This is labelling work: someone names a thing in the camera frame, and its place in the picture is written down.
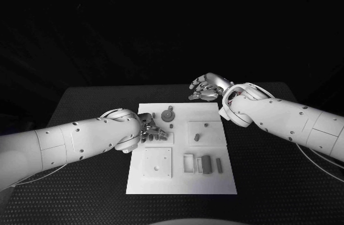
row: white cable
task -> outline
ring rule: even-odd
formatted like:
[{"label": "white cable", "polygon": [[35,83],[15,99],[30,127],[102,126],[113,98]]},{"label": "white cable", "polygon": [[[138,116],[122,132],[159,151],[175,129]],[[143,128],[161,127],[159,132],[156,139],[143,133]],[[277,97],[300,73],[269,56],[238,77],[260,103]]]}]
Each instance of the white cable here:
[{"label": "white cable", "polygon": [[[50,174],[53,174],[54,172],[57,172],[66,165],[67,165],[67,164],[61,165],[51,173],[48,173],[47,175],[44,175],[41,178],[47,177]],[[31,182],[40,180],[41,178],[34,179],[34,180],[31,180],[31,181],[28,181],[28,182],[20,183],[20,184],[14,184],[14,185],[11,185],[9,187],[15,187],[17,185],[31,183]]]},{"label": "white cable", "polygon": [[307,155],[303,153],[303,151],[302,151],[302,149],[300,149],[300,147],[299,147],[297,144],[296,144],[296,146],[297,146],[297,148],[299,148],[302,154],[305,155],[305,157],[306,157],[306,158],[309,159],[309,161],[315,164],[315,166],[316,166],[329,176],[332,176],[335,179],[338,179],[339,181],[344,182],[342,179],[339,179],[338,177],[335,177],[335,176],[312,161],[312,159],[310,159],[310,158],[307,157]]},{"label": "white cable", "polygon": [[323,158],[330,164],[333,164],[335,166],[340,167],[344,169],[344,166],[338,165],[335,162],[332,162],[330,160],[328,160],[316,151],[313,151],[312,149],[309,149],[320,158]]}]

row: table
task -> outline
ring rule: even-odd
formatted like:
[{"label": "table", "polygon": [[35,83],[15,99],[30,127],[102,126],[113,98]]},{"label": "table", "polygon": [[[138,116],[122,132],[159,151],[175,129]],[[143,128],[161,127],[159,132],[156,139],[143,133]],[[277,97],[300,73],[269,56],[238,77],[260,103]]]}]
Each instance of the table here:
[{"label": "table", "polygon": [[[296,102],[284,83],[256,84]],[[136,112],[139,103],[204,102],[188,101],[188,95],[188,85],[68,88],[47,126],[94,118],[115,108]],[[126,195],[130,154],[110,150],[18,186],[0,224],[146,225],[181,218],[266,225],[344,222],[344,183],[315,167],[293,143],[254,124],[241,128],[221,121],[237,195]],[[333,165],[303,151],[342,177]]]}]

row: robotic hand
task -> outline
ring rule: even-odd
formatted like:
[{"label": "robotic hand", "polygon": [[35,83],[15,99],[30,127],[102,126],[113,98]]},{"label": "robotic hand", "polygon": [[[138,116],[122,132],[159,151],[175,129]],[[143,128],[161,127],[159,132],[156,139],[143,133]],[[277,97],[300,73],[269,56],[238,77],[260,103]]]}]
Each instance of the robotic hand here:
[{"label": "robotic hand", "polygon": [[138,143],[166,140],[151,114],[115,109],[99,118],[0,136],[0,191],[32,174],[112,148],[129,153]]},{"label": "robotic hand", "polygon": [[237,84],[207,73],[191,83],[188,99],[221,98],[220,116],[241,127],[251,122],[284,140],[344,161],[344,117],[277,99],[251,83]]}]

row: black background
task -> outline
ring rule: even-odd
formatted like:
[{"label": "black background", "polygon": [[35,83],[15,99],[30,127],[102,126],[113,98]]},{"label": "black background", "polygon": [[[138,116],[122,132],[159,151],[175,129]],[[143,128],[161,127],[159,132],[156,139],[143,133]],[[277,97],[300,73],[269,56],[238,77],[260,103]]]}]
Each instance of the black background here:
[{"label": "black background", "polygon": [[1,133],[14,121],[44,127],[68,87],[185,84],[207,72],[281,81],[300,103],[342,115],[342,8],[342,0],[0,0]]}]

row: cable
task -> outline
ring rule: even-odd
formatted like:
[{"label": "cable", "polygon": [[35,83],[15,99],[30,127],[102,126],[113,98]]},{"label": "cable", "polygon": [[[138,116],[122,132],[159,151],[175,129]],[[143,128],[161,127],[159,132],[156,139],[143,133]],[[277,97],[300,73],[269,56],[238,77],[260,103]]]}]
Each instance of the cable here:
[{"label": "cable", "polygon": [[339,168],[344,169],[344,166],[338,165],[335,162],[332,162],[330,160],[328,160],[316,151],[313,151],[312,149],[309,149],[320,158],[323,158],[330,164],[333,164],[335,166],[338,166]]},{"label": "cable", "polygon": [[332,176],[335,179],[338,179],[339,181],[344,182],[342,179],[339,179],[338,177],[335,177],[335,176],[312,161],[312,159],[310,159],[310,158],[307,157],[307,155],[303,153],[303,151],[302,151],[302,149],[300,149],[300,147],[299,147],[297,144],[296,144],[296,146],[297,146],[297,148],[299,148],[302,154],[305,155],[305,157],[306,157],[306,158],[309,159],[309,161],[315,164],[315,166],[316,166],[329,176]]},{"label": "cable", "polygon": [[[66,165],[67,165],[67,164],[61,165],[51,173],[48,173],[47,175],[44,175],[41,178],[47,177],[47,176],[51,175],[54,172],[57,172]],[[31,183],[31,182],[40,180],[41,178],[34,179],[34,180],[31,180],[31,181],[28,181],[28,182],[20,183],[20,184],[14,184],[14,185],[11,185],[9,187],[15,187],[17,185],[22,185],[22,184]]]}]

